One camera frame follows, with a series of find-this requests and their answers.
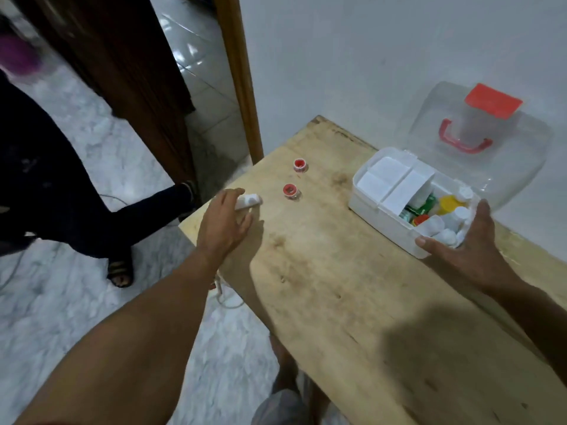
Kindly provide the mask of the yellow-capped bottle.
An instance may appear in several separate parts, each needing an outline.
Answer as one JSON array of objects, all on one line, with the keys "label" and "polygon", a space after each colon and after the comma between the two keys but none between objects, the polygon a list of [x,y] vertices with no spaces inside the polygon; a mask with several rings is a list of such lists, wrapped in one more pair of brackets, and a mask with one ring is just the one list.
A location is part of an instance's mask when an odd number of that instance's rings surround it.
[{"label": "yellow-capped bottle", "polygon": [[454,212],[457,207],[468,208],[467,202],[461,201],[456,195],[444,195],[439,198],[435,214],[442,216]]}]

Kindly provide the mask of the green medicine packet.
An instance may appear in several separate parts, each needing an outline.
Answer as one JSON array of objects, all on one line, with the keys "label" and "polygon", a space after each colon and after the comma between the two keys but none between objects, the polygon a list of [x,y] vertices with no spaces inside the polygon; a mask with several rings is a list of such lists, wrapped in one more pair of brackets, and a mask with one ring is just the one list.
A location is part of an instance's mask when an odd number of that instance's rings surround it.
[{"label": "green medicine packet", "polygon": [[412,223],[415,218],[429,214],[429,212],[435,207],[436,203],[436,197],[433,194],[430,194],[420,207],[407,204],[399,214],[399,217],[408,223]]}]

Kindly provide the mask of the purple blurry object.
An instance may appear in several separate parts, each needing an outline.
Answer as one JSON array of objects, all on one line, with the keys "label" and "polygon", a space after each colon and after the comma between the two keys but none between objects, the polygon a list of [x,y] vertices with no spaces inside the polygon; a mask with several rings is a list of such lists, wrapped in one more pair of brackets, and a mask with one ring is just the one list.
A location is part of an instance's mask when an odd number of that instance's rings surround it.
[{"label": "purple blurry object", "polygon": [[0,68],[15,76],[29,76],[41,69],[37,50],[14,34],[0,35]]}]

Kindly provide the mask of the dark wooden door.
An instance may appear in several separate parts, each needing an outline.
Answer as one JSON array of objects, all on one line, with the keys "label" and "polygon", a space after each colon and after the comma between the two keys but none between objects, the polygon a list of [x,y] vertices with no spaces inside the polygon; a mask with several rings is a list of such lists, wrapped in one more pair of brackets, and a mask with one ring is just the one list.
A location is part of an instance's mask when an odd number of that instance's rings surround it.
[{"label": "dark wooden door", "polygon": [[11,1],[176,184],[197,185],[185,119],[195,107],[150,0]]}]

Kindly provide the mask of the person's right forearm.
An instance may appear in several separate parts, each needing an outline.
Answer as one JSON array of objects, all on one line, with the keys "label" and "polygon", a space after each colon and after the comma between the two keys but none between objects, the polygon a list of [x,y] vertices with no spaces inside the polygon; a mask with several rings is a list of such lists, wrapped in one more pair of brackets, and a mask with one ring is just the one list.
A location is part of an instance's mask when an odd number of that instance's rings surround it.
[{"label": "person's right forearm", "polygon": [[481,290],[521,327],[567,388],[567,310],[514,275],[490,280]]}]

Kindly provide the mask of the clear plastic box lid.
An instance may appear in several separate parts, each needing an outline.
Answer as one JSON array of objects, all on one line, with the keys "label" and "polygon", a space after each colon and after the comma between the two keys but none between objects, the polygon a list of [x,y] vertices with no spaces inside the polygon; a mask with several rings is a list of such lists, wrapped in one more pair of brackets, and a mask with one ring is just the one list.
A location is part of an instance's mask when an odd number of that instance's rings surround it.
[{"label": "clear plastic box lid", "polygon": [[[396,136],[406,150],[499,208],[535,178],[553,138],[549,125],[522,106],[519,97],[482,83],[467,87],[442,81],[408,103]],[[492,147],[467,155],[441,142],[438,130],[444,118],[452,121],[451,135],[469,146],[491,138]]]}]

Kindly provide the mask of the person's right hand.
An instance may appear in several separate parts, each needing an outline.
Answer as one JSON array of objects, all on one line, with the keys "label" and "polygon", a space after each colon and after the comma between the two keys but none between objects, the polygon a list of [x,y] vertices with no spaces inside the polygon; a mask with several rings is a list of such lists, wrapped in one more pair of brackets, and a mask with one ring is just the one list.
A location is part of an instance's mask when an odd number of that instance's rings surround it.
[{"label": "person's right hand", "polygon": [[479,201],[464,241],[457,248],[449,247],[447,258],[438,259],[492,297],[512,290],[521,283],[496,246],[495,224],[490,205],[485,199]]}]

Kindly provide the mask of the person's left forearm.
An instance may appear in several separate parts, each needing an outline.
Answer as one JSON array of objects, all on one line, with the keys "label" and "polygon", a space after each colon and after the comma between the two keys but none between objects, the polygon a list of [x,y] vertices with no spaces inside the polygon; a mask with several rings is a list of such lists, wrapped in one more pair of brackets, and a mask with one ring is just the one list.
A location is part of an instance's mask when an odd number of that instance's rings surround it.
[{"label": "person's left forearm", "polygon": [[209,285],[226,255],[198,246],[169,276],[93,327],[14,425],[166,425]]}]

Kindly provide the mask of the person's grey shorts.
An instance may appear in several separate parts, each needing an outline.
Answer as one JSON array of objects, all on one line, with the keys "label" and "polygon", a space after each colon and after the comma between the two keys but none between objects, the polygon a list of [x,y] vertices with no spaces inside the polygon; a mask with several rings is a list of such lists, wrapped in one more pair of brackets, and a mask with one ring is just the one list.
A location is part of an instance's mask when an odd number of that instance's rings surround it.
[{"label": "person's grey shorts", "polygon": [[314,422],[301,394],[283,389],[259,405],[251,425],[314,425]]}]

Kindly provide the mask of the light wooden door frame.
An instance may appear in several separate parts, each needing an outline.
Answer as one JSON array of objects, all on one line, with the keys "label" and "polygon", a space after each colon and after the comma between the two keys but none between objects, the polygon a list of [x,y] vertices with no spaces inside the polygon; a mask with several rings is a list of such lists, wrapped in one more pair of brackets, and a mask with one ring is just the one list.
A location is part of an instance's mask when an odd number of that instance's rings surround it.
[{"label": "light wooden door frame", "polygon": [[214,0],[252,164],[264,158],[239,0]]}]

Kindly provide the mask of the white compartment tray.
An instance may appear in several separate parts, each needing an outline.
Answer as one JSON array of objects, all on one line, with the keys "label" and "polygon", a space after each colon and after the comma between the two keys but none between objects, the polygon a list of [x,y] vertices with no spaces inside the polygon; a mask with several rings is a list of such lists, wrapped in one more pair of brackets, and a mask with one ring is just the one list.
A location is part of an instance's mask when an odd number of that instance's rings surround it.
[{"label": "white compartment tray", "polygon": [[353,178],[353,195],[372,209],[399,216],[436,170],[412,153],[396,148],[377,152]]}]

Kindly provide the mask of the person's left hand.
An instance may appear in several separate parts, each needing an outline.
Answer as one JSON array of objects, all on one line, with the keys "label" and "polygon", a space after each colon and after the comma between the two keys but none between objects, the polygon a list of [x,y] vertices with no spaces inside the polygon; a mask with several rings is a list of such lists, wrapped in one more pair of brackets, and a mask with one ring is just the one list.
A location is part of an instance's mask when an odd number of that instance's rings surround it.
[{"label": "person's left hand", "polygon": [[242,188],[220,191],[210,201],[203,215],[196,250],[217,269],[245,238],[237,237],[237,211],[235,210],[238,196],[244,193],[245,190]]}]

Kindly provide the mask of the white plastic medicine box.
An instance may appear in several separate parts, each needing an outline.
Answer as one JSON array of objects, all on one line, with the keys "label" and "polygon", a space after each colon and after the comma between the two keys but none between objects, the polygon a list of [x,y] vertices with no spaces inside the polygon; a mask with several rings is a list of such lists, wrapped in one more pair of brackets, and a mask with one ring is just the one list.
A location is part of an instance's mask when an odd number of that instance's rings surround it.
[{"label": "white plastic medicine box", "polygon": [[[437,170],[433,165],[429,163],[426,164],[432,166],[436,170],[436,174],[434,175],[431,183],[424,185],[420,190],[429,191],[436,198],[441,198],[444,195],[455,195],[455,193],[458,191],[458,188],[460,186],[470,187],[461,180],[450,178],[447,174]],[[425,250],[422,250],[415,244],[415,239],[421,235],[415,231],[414,226],[411,223],[402,220],[399,216],[393,216],[392,214],[386,211],[372,209],[369,205],[365,204],[361,199],[353,195],[353,187],[352,187],[351,198],[349,201],[349,208],[352,211],[354,211],[358,216],[360,216],[365,222],[370,224],[372,228],[377,230],[382,235],[386,236],[389,240],[391,240],[397,246],[401,247],[401,249],[405,250],[413,257],[417,259],[425,259],[426,257],[430,256],[429,253],[427,253]]]}]

